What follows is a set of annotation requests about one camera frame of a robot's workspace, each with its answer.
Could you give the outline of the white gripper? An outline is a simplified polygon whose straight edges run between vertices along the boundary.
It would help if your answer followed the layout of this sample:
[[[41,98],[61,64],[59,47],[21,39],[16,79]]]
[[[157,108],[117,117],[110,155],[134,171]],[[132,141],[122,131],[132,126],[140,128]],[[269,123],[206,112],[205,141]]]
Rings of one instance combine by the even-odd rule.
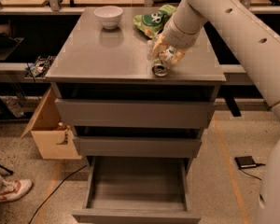
[[[199,34],[200,31],[194,32],[193,34],[182,31],[175,24],[174,18],[171,17],[165,24],[161,35],[158,36],[154,43],[152,57],[156,58],[161,52],[168,48],[168,45],[170,45],[176,48],[170,50],[170,53],[172,54],[170,58],[170,66],[173,67],[185,56],[186,49],[195,44]]]

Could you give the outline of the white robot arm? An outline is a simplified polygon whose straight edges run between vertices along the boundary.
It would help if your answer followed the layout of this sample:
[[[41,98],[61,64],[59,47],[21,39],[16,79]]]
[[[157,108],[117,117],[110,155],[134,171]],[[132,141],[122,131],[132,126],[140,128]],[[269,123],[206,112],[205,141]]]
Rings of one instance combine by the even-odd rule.
[[[280,36],[239,0],[181,0],[165,24],[152,54],[188,49],[204,22],[219,32],[280,122]],[[280,224],[280,140],[262,179],[256,224]]]

